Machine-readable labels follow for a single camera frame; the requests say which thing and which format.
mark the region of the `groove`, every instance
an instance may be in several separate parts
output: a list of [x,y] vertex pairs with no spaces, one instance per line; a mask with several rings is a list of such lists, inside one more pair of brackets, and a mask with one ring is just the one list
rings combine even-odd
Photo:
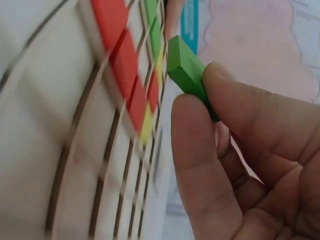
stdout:
[[[125,161],[125,166],[124,166],[123,183],[127,183],[127,178],[128,178],[128,173],[129,173],[129,166],[130,166],[130,162],[131,162],[131,156],[132,156],[132,153],[133,153],[133,149],[134,149],[134,143],[130,140],[128,154],[126,156],[126,161]],[[113,236],[114,237],[118,236],[119,223],[120,223],[120,217],[121,217],[121,211],[122,211],[123,202],[124,202],[124,197],[121,194],[119,194],[119,202],[118,202],[118,207],[117,207],[117,210],[116,210],[115,224],[114,224],[114,230],[113,230]]]
[[[109,158],[111,155],[111,150],[114,144],[114,140],[116,137],[117,127],[120,119],[120,113],[118,110],[115,111],[112,127],[109,133],[108,141],[105,147],[104,156],[103,156],[103,162],[107,165],[109,163]],[[97,228],[97,221],[98,221],[98,214],[99,214],[99,208],[101,203],[101,196],[104,188],[104,182],[102,180],[98,180],[95,196],[94,196],[94,202],[92,207],[92,214],[90,219],[90,227],[89,227],[89,236],[95,236],[96,234],[96,228]]]
[[129,231],[128,231],[128,238],[131,238],[131,235],[132,235],[132,228],[134,226],[135,211],[136,211],[136,206],[132,203],[130,224],[129,224]]
[[144,211],[141,209],[141,215],[140,215],[140,222],[139,222],[139,230],[138,230],[138,237],[141,237],[141,229],[142,229],[142,222],[144,219]]
[[[78,106],[77,106],[75,113],[73,115],[73,118],[72,118],[73,120],[72,120],[71,126],[75,126],[75,128],[78,127],[80,116],[81,116],[82,112],[84,111],[84,106],[88,100],[88,96],[89,96],[89,93],[92,89],[97,72],[98,72],[98,65],[94,64],[92,72],[90,74],[90,77],[84,87],[80,101],[78,103]],[[69,152],[70,152],[70,147],[71,147],[70,143],[72,143],[72,140],[75,136],[75,133],[76,133],[76,131],[71,131],[69,133],[71,135],[67,137],[67,140],[63,144],[63,147],[61,150],[61,155],[60,155],[60,159],[59,159],[57,169],[55,172],[55,177],[53,180],[49,204],[48,204],[48,210],[47,210],[47,214],[46,214],[46,221],[45,221],[45,230],[46,231],[51,231],[53,228],[53,224],[54,224],[54,220],[55,220],[55,216],[56,216],[58,198],[59,198],[59,194],[60,194],[60,188],[61,188],[61,184],[62,184],[62,180],[64,177],[64,172],[66,169],[67,160],[68,160],[68,156],[69,156]]]
[[144,42],[145,42],[145,38],[146,38],[146,31],[143,29],[143,31],[142,31],[142,36],[141,36],[141,38],[140,38],[138,47],[136,48],[136,53],[137,53],[138,56],[139,56],[140,51],[141,51],[141,48],[142,48],[142,46],[143,46],[143,44],[144,44]]

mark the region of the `skin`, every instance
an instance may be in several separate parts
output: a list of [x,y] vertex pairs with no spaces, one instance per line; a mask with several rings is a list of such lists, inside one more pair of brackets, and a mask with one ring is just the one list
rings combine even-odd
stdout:
[[176,179],[195,239],[320,239],[320,105],[236,82],[218,63],[202,80],[221,122],[188,94],[171,112]]

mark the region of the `finger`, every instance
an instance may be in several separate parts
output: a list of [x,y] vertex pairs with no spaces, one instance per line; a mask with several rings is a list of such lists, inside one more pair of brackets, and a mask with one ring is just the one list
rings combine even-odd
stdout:
[[297,162],[254,148],[236,135],[233,135],[233,139],[245,162],[269,190],[289,172],[301,167]]
[[320,106],[232,81],[216,63],[202,80],[219,118],[249,145],[303,166],[318,151]]
[[164,35],[167,41],[176,33],[184,3],[184,0],[169,0],[166,5]]
[[218,122],[216,128],[218,159],[231,182],[235,199],[241,211],[245,213],[259,203],[267,195],[268,190],[259,180],[248,175],[236,149],[231,144],[227,127],[222,122]]
[[175,99],[171,142],[177,184],[195,238],[231,239],[242,213],[217,158],[210,115],[195,96]]

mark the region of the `wooden block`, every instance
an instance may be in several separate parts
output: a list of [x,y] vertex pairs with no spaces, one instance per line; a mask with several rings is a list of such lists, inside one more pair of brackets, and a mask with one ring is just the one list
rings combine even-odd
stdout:
[[44,96],[50,108],[70,125],[93,66],[86,34],[73,9],[55,25],[47,41],[37,46],[22,82]]
[[153,59],[158,59],[160,47],[161,47],[161,31],[160,31],[160,24],[159,20],[156,17],[152,23],[150,28],[150,40],[152,46],[152,55]]
[[106,178],[103,186],[94,239],[113,239],[120,187]]
[[157,80],[159,83],[159,86],[162,85],[163,81],[162,81],[162,72],[163,72],[163,62],[164,62],[164,56],[161,54],[164,51],[164,46],[162,45],[160,47],[160,54],[158,59],[156,60],[155,63],[155,71],[156,71],[156,75],[157,75]]
[[107,170],[107,175],[119,185],[123,182],[129,143],[130,139],[126,134],[124,126],[120,125],[115,142],[113,143],[114,150],[110,156]]
[[138,231],[139,231],[140,217],[141,217],[141,206],[137,205],[134,211],[131,239],[139,239],[137,237],[138,237]]
[[102,162],[116,108],[101,82],[97,83],[97,88],[91,94],[92,101],[87,106],[78,141],[94,159]]
[[143,36],[144,25],[141,18],[139,1],[135,0],[129,12],[127,28],[130,30],[134,49],[138,48],[139,42]]
[[154,111],[154,114],[153,114],[153,120],[152,120],[152,126],[153,126],[153,129],[157,131],[156,129],[156,125],[157,125],[157,118],[158,118],[158,115],[159,115],[159,109],[158,109],[158,105],[156,106],[155,108],[155,111]]
[[170,78],[185,93],[198,97],[206,106],[211,119],[218,122],[218,116],[211,108],[202,84],[204,70],[205,65],[180,36],[176,35],[169,40],[167,71]]
[[127,110],[136,133],[139,133],[143,126],[146,104],[147,100],[144,87],[142,86],[139,77],[136,76],[132,95],[127,103]]
[[145,85],[149,67],[150,67],[150,60],[148,56],[147,44],[145,42],[141,46],[141,50],[139,53],[139,66],[138,66],[138,73],[139,73],[139,77],[142,82],[142,85]]
[[2,216],[43,229],[61,145],[34,119],[18,94],[0,116],[0,152]]
[[149,88],[147,91],[147,98],[150,102],[151,113],[153,114],[156,110],[159,95],[159,85],[157,75],[155,72],[152,73]]
[[127,24],[128,9],[125,2],[124,0],[91,0],[91,4],[103,45],[107,51],[112,51]]
[[142,168],[141,177],[140,177],[140,183],[139,183],[139,190],[138,190],[138,196],[137,196],[137,202],[139,205],[142,205],[144,201],[144,192],[146,187],[146,180],[147,180],[147,167],[145,166],[145,162],[143,163],[144,166]]
[[131,34],[125,29],[110,56],[113,74],[124,99],[129,99],[138,71],[138,56]]
[[117,239],[127,239],[130,225],[133,199],[125,193],[123,196]]
[[64,192],[59,202],[57,221],[60,239],[83,239],[88,235],[93,203],[96,195],[97,177],[83,164],[91,161],[83,154],[75,156],[75,162],[68,169]]
[[131,156],[129,174],[128,174],[128,179],[126,182],[126,189],[125,189],[130,194],[135,193],[136,181],[137,181],[137,176],[139,171],[139,163],[140,163],[139,154],[137,153],[136,149],[134,149]]
[[139,133],[139,138],[143,145],[147,145],[147,142],[152,133],[152,113],[150,103],[148,102],[145,108],[145,114],[143,119],[142,129]]
[[106,48],[104,47],[91,0],[78,0],[77,10],[91,49],[98,62],[101,63],[106,56]]
[[0,2],[0,79],[32,34],[60,2],[60,0]]
[[157,14],[157,0],[144,0],[146,19],[151,25]]
[[148,169],[149,163],[150,163],[150,155],[152,150],[152,144],[153,144],[153,138],[150,137],[148,140],[148,143],[145,147],[145,154],[144,154],[144,162],[147,163],[146,169]]
[[96,239],[113,239],[129,142],[124,126],[119,125],[104,180],[95,231]]

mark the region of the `grid board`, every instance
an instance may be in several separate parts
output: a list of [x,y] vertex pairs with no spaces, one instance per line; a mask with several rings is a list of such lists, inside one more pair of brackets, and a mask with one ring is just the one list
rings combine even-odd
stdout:
[[[151,25],[144,0],[123,5],[146,98],[152,74],[159,71]],[[39,9],[35,22],[25,23],[28,32],[19,39],[25,43],[18,43],[2,71],[0,149],[5,159],[0,169],[6,173],[0,194],[7,202],[0,217],[18,218],[17,229],[31,223],[43,238],[142,239],[168,75],[164,3],[158,0],[155,10],[164,63],[156,73],[159,93],[145,143],[131,122],[129,99],[121,95],[111,64],[113,50],[103,46],[91,2],[56,0],[55,6]],[[14,165],[8,165],[12,158]],[[6,183],[22,169],[30,169],[21,179],[28,188],[17,185],[8,194]]]

